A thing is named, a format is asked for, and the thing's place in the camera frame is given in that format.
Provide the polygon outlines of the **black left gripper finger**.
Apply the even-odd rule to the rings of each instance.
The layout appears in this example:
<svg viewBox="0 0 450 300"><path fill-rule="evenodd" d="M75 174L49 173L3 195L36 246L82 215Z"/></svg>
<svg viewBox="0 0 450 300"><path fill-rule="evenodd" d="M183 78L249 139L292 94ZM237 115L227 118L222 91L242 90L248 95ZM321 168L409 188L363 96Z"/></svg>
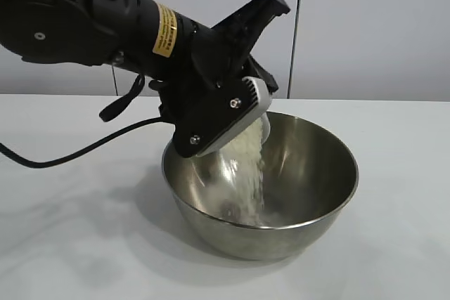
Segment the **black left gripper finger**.
<svg viewBox="0 0 450 300"><path fill-rule="evenodd" d="M272 95L279 90L274 76L266 71L254 58L248 58L245 62L246 77L254 77L264 81L268 92Z"/></svg>
<svg viewBox="0 0 450 300"><path fill-rule="evenodd" d="M240 69L266 26L289 12L285 0L251 0L213 26L229 48L229 68Z"/></svg>

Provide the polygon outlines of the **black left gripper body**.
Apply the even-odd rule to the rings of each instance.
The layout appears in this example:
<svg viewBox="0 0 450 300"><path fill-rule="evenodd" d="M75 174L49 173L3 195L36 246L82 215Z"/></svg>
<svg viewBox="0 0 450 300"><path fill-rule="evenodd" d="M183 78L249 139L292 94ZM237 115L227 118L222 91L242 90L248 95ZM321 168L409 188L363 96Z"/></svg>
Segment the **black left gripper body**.
<svg viewBox="0 0 450 300"><path fill-rule="evenodd" d="M161 115L177 132L225 132L245 111L242 68L212 27L175 11L156 11L152 87Z"/></svg>

